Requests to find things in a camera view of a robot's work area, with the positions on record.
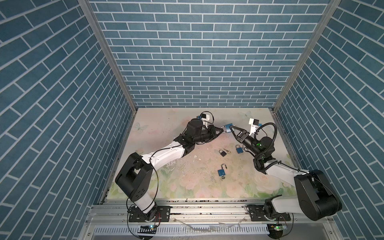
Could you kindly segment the black padlock with keys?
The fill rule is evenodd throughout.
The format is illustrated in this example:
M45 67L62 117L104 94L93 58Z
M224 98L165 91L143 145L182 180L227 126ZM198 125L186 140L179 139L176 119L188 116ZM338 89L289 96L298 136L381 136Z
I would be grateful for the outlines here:
M226 149L220 149L220 150L219 150L219 153L220 153L220 155L221 155L222 157L225 157L226 155L230 154L231 151L226 150Z

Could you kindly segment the blue padlock with key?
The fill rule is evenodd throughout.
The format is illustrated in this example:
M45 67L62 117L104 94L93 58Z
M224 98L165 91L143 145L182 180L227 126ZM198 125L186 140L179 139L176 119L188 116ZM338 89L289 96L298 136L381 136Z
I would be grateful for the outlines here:
M225 172L226 169L227 169L227 165L221 164L221 169L218 170L218 175L221 180L224 180L226 178L226 172Z

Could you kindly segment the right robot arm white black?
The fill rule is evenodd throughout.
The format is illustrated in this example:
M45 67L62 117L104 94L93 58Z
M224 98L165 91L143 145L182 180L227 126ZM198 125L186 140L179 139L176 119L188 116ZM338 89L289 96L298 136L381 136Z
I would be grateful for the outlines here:
M272 137L257 139L257 133L267 126L274 127ZM275 123L258 127L253 134L245 129L229 127L236 141L253 156L255 169L286 182L296 190L296 196L277 195L265 200L264 215L274 220L279 214L303 214L312 221L332 216L343 208L342 201L327 176L320 170L302 170L291 167L273 158L278 129Z

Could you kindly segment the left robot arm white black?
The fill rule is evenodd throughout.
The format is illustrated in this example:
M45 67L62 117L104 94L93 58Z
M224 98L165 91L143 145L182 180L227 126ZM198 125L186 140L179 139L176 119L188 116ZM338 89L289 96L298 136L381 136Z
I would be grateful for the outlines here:
M157 214L157 204L148 193L153 173L158 178L160 168L185 157L197 144L210 143L223 132L213 124L205 125L201 119L192 119L169 145L149 154L130 154L117 173L115 183L136 206L140 216L150 221Z

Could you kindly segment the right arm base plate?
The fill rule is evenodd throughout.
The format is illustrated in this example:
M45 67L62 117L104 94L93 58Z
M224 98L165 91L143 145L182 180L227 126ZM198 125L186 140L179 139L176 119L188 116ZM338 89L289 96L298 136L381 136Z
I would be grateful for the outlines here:
M291 221L290 214L287 213L277 213L273 208L269 205L247 205L245 207L248 212L252 222L262 222L262 221L282 221L289 222Z

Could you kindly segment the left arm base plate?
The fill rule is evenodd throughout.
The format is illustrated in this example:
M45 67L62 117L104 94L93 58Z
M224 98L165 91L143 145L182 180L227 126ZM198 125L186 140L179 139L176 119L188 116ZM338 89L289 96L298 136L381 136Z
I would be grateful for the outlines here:
M160 223L169 222L171 207L170 206L156 206L152 208L148 213L143 213L140 208L134 206L130 207L130 223L144 223L153 222L155 218Z

